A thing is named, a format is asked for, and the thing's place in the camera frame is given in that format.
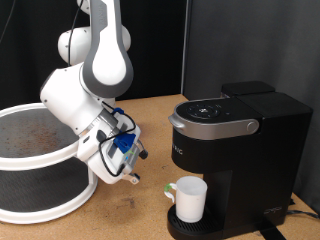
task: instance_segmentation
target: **silver trim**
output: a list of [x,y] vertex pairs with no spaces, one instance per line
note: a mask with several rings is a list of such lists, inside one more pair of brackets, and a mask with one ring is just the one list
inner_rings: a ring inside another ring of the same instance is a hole
[[227,94],[221,92],[220,98],[230,98]]
[[139,157],[140,150],[137,145],[133,144],[131,149],[123,155],[121,164],[125,164],[125,168],[122,170],[124,174],[129,174],[132,172],[134,166],[136,165],[137,159]]
[[223,123],[197,123],[191,122],[177,113],[177,107],[169,117],[170,123],[180,134],[200,140],[216,140],[254,134],[259,129],[259,122],[256,119],[246,119],[241,121]]
[[139,148],[139,151],[142,152],[143,150],[145,150],[142,142],[140,141],[140,139],[138,139],[137,143],[136,143],[137,147]]
[[112,114],[108,112],[108,110],[103,109],[98,117],[93,120],[92,123],[79,134],[79,137],[83,137],[84,135],[86,135],[100,121],[104,121],[105,123],[107,123],[111,127],[111,129],[113,129],[113,132],[116,131],[115,128],[117,127],[118,120],[114,116],[112,116]]

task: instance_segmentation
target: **button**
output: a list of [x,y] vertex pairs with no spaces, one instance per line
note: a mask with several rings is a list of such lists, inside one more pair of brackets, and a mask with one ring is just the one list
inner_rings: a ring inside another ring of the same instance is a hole
[[257,131],[259,128],[259,124],[256,122],[249,122],[247,125],[247,131],[249,133],[254,133],[255,131]]
[[213,110],[212,113],[210,114],[211,115],[211,118],[215,118],[216,116],[218,116],[220,113],[219,110]]
[[199,108],[198,111],[200,113],[206,114],[206,113],[209,113],[211,110],[210,109],[206,109],[206,108]]
[[103,131],[99,130],[99,131],[97,132],[96,138],[97,138],[97,140],[98,140],[99,142],[102,142],[103,140],[105,140],[105,139],[107,138],[107,135],[106,135]]
[[194,110],[195,110],[195,108],[191,108],[191,107],[189,107],[189,108],[187,108],[187,113],[194,113]]

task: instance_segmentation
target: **mug handle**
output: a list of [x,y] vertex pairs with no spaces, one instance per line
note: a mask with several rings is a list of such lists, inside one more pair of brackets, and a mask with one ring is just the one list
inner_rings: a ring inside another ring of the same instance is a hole
[[169,192],[170,189],[174,189],[177,190],[177,185],[174,183],[168,183],[165,187],[164,187],[164,194],[168,197],[172,199],[172,202],[174,203],[174,196]]

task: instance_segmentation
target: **round bin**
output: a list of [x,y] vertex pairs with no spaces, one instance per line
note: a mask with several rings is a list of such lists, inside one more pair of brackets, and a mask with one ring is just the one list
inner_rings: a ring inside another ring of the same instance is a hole
[[75,158],[78,136],[42,103],[0,111],[0,130],[0,221],[49,221],[91,197],[98,181]]

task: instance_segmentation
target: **coffee maker drip tray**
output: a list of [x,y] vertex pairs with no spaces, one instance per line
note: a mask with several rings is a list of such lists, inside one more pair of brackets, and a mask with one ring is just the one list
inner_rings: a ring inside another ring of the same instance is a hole
[[222,226],[214,219],[207,207],[204,208],[203,217],[199,222],[187,223],[176,215],[176,205],[168,212],[168,230],[175,239],[221,239]]

